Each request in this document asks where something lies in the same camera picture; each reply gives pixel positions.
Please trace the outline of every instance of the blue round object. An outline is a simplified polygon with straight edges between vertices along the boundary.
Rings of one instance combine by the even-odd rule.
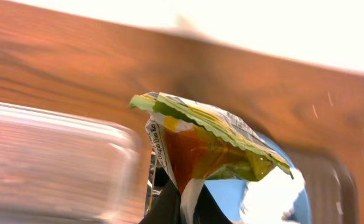
[[[262,134],[258,133],[258,135],[265,140],[273,150],[282,156],[292,168],[295,168],[287,154],[276,143]],[[217,202],[220,210],[228,219],[236,221],[241,220],[239,210],[246,188],[245,180],[206,180],[205,185],[211,192],[212,197]],[[295,220],[301,224],[312,224],[309,197],[307,196],[305,189],[299,194],[295,201],[294,209],[295,213],[291,217],[291,220]]]

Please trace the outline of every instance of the container lid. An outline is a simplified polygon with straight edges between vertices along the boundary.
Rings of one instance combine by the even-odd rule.
[[[137,142],[118,124],[0,103],[0,210],[114,223]]]

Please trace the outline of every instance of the plastic container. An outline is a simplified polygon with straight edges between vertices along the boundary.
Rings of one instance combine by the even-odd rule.
[[[282,156],[291,167],[295,167],[287,154],[282,151],[276,143],[262,134],[258,133],[258,135],[265,140],[273,150]],[[245,180],[207,180],[205,181],[205,185],[226,217],[234,221],[241,220],[239,209],[246,188]],[[294,210],[295,213],[291,217],[292,220],[298,221],[301,224],[312,224],[310,202],[305,189],[299,194],[298,199],[295,201]]]
[[[0,103],[0,212],[117,223],[137,142],[118,124]]]

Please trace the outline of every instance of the wooden table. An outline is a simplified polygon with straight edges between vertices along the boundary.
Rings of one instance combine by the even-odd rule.
[[[150,147],[134,94],[224,108],[281,146],[344,162],[364,224],[364,76],[0,1],[0,101],[114,121],[144,146],[125,223],[142,218]]]

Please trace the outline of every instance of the snack packet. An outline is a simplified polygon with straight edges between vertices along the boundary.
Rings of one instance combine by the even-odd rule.
[[[152,150],[181,193],[182,223],[193,224],[205,179],[259,181],[287,162],[243,120],[216,106],[165,93],[135,95],[129,107],[147,110]]]

